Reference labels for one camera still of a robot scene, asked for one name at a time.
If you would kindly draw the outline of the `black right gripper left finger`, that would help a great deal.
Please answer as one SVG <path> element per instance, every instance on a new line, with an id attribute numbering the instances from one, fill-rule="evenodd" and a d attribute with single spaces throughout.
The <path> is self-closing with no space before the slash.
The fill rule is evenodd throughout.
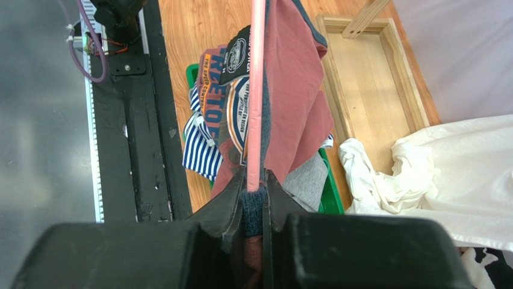
<path id="1" fill-rule="evenodd" d="M 184 220 L 62 223 L 29 252 L 13 288 L 241 288 L 243 224 L 239 170 Z"/>

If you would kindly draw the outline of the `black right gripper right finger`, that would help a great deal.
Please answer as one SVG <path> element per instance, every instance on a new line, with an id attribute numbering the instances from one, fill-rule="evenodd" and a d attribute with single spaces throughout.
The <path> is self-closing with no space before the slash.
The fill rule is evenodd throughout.
<path id="1" fill-rule="evenodd" d="M 264 288 L 471 288 L 434 221 L 309 213 L 267 172 Z"/>

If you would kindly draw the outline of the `blue white striped tank top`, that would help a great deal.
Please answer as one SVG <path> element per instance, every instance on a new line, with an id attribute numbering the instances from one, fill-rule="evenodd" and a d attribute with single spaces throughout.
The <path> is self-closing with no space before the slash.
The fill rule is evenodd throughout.
<path id="1" fill-rule="evenodd" d="M 197 85 L 193 86 L 188 96 L 193 115 L 184 129 L 185 152 L 182 165 L 213 182 L 223 162 L 223 157 L 210 135 L 214 130 L 207 127 L 207 122 L 204 119 L 206 114 L 200 112 Z M 235 144 L 236 151 L 243 154 L 241 157 L 237 157 L 242 165 L 246 164 L 247 155 L 248 98 L 248 78 L 231 83 L 228 93 L 228 133 Z"/>

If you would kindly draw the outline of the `maroon tank top dark trim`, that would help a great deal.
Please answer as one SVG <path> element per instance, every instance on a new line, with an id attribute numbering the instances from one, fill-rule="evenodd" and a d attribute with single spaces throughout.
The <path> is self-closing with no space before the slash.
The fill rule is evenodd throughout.
<path id="1" fill-rule="evenodd" d="M 299 1 L 266 2 L 260 190 L 239 195 L 239 259 L 233 263 L 221 254 L 202 288 L 260 284 L 267 172 L 283 185 L 289 173 L 332 144 L 334 122 L 320 89 L 327 48 Z"/>

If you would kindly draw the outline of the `thin pink wire hanger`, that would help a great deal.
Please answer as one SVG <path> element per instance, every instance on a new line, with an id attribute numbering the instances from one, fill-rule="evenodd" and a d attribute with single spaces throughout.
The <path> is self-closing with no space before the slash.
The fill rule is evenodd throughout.
<path id="1" fill-rule="evenodd" d="M 249 193 L 256 192 L 260 187 L 265 15 L 265 0 L 252 1 L 249 60 L 249 122 L 246 140 L 246 189 Z"/>

